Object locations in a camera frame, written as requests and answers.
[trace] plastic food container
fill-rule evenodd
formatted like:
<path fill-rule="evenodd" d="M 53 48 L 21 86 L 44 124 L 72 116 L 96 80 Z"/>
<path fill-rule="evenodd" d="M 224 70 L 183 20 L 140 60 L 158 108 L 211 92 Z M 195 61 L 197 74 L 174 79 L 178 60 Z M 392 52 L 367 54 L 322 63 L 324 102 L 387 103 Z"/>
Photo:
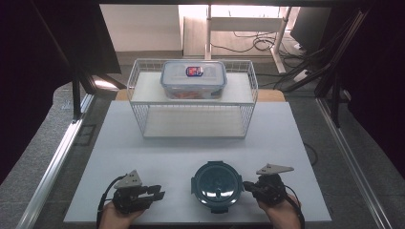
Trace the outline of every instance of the plastic food container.
<path fill-rule="evenodd" d="M 170 99 L 217 99 L 226 85 L 226 70 L 219 61 L 167 61 L 160 84 Z"/>

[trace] human hand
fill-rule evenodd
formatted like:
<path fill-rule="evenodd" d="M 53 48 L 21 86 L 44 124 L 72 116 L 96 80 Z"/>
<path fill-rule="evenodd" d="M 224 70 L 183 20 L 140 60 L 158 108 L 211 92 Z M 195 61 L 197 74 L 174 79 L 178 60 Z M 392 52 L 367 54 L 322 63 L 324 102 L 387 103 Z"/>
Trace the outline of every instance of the human hand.
<path fill-rule="evenodd" d="M 290 194 L 288 194 L 288 196 L 296 204 L 298 204 L 298 200 L 295 196 L 292 196 Z M 288 201 L 283 200 L 283 202 L 274 206 L 270 206 L 259 200 L 257 202 L 259 204 L 259 207 L 266 212 L 274 228 L 276 229 L 301 228 L 300 220 L 298 219 L 297 213 L 295 212 L 294 208 L 291 206 L 291 204 L 289 204 Z"/>
<path fill-rule="evenodd" d="M 113 202 L 104 206 L 100 226 L 98 229 L 128 229 L 131 223 L 145 210 L 124 215 L 116 209 Z"/>

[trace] container lid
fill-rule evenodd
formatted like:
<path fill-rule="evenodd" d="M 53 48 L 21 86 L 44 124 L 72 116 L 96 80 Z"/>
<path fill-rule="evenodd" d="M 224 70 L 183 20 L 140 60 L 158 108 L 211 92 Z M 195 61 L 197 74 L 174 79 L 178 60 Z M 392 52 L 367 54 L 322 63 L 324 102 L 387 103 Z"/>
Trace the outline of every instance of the container lid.
<path fill-rule="evenodd" d="M 226 70 L 222 62 L 207 60 L 170 60 L 163 65 L 161 85 L 224 86 Z"/>
<path fill-rule="evenodd" d="M 191 178 L 191 193 L 211 213 L 226 213 L 243 190 L 242 177 L 222 161 L 208 161 Z"/>

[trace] wall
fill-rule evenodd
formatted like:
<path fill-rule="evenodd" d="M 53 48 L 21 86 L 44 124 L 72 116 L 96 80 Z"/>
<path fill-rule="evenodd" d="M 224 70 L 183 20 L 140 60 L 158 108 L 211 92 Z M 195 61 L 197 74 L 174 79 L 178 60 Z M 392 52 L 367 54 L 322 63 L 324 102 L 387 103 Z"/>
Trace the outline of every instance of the wall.
<path fill-rule="evenodd" d="M 178 6 L 100 7 L 116 52 L 182 50 Z"/>

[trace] metal bracket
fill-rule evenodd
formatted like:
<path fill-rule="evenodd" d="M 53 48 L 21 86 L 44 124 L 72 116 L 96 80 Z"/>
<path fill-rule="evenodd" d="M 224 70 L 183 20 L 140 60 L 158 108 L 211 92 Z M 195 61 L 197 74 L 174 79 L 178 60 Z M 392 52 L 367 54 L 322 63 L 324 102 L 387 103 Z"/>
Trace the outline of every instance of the metal bracket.
<path fill-rule="evenodd" d="M 126 175 L 116 185 L 114 185 L 114 188 L 121 189 L 121 188 L 129 188 L 129 187 L 140 187 L 141 185 L 142 185 L 142 180 L 140 179 L 137 170 L 134 170 L 130 174 Z"/>
<path fill-rule="evenodd" d="M 256 174 L 257 175 L 275 175 L 275 174 L 281 174 L 281 173 L 285 173 L 285 172 L 289 172 L 289 171 L 293 171 L 293 170 L 294 170 L 294 168 L 292 168 L 292 167 L 267 164 L 262 169 L 256 171 Z"/>

